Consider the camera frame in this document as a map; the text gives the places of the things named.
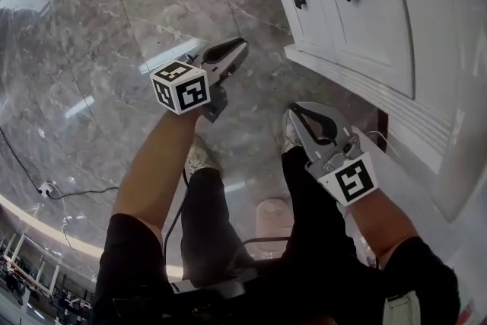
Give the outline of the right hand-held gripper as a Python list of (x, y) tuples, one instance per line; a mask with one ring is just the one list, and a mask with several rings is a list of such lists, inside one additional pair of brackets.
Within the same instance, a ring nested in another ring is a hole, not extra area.
[(371, 155), (336, 109), (314, 102), (289, 106), (290, 118), (307, 153), (311, 176), (342, 206), (378, 188)]

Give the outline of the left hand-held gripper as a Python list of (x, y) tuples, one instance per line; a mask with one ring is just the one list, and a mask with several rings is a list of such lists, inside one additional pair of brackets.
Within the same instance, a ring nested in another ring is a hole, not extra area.
[(249, 43), (237, 37), (209, 47), (202, 55), (207, 64), (174, 60), (162, 65), (150, 74), (158, 103), (176, 115), (202, 108), (203, 116), (215, 122), (228, 105), (222, 83), (248, 52)]

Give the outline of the white cabinet drawer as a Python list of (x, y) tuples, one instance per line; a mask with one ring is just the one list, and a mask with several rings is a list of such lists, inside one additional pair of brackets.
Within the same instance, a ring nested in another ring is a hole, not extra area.
[(298, 49), (335, 61), (333, 42), (320, 0), (282, 0), (282, 4)]
[(412, 97), (404, 0), (321, 0), (340, 65)]

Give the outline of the person's right forearm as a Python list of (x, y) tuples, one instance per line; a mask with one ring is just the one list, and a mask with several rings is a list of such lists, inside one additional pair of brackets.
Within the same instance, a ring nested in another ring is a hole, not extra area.
[(403, 241), (419, 235), (409, 217), (380, 189), (353, 202), (347, 210), (382, 268)]

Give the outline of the person's left forearm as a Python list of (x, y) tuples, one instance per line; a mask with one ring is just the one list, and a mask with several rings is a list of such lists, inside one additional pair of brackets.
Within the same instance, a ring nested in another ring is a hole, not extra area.
[(119, 185), (113, 214), (130, 215), (162, 240), (162, 229), (195, 135), (200, 108), (166, 112), (136, 153)]

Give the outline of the person's right patterned shoe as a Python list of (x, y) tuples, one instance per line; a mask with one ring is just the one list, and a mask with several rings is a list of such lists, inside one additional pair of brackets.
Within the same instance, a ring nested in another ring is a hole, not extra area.
[(303, 147), (297, 131), (290, 118), (291, 111), (287, 109), (282, 117), (282, 144), (281, 153), (284, 154), (296, 147)]

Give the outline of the person's patterned shoe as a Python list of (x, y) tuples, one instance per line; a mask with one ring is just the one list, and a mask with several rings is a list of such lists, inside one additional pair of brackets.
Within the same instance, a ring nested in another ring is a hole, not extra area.
[(284, 154), (296, 147), (303, 147), (297, 131), (290, 118), (291, 111), (287, 109), (282, 117), (282, 144), (281, 153)]
[(213, 151), (201, 136), (195, 135), (186, 158), (185, 169), (192, 176), (196, 171), (206, 168), (221, 171), (221, 166)]

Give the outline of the person's black trousers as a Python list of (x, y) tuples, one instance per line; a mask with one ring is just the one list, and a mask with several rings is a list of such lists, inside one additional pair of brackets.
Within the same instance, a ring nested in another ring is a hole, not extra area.
[[(302, 279), (310, 266), (322, 276), (356, 258), (353, 240), (336, 201), (305, 170), (307, 156), (296, 147), (282, 154), (282, 170), (291, 195), (294, 225), (285, 253), (259, 268), (261, 279)], [(229, 276), (228, 266), (254, 267), (230, 223), (220, 171), (206, 168), (190, 176), (183, 203), (181, 253), (183, 277), (203, 287)]]

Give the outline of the person's left patterned shoe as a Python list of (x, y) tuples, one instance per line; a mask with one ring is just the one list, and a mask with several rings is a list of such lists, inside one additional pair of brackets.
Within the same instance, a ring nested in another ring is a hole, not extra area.
[(213, 151), (201, 136), (195, 135), (186, 158), (185, 169), (192, 176), (196, 171), (206, 168), (221, 171), (221, 166)]

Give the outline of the white vanity cabinet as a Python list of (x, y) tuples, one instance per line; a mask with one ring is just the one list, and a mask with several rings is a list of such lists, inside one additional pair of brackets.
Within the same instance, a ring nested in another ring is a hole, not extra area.
[(487, 178), (487, 0), (404, 3), (412, 97), (340, 65), (335, 49), (330, 62), (293, 41), (285, 55), (385, 112), (398, 162), (455, 221)]

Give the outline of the white power strip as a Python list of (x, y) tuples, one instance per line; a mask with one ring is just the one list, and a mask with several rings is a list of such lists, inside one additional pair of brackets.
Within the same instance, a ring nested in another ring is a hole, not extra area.
[(52, 199), (53, 194), (56, 192), (56, 186), (52, 182), (45, 181), (40, 185), (38, 192), (44, 198)]

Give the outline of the person's black shirt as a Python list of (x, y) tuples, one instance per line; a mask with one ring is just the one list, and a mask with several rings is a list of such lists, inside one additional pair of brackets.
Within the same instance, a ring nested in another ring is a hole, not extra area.
[(383, 269), (357, 257), (322, 276), (310, 266), (302, 279), (247, 282), (225, 299), (216, 291), (177, 294), (167, 280), (161, 245), (140, 221), (110, 219), (100, 260), (92, 325), (456, 325), (458, 281), (419, 237), (403, 241)]

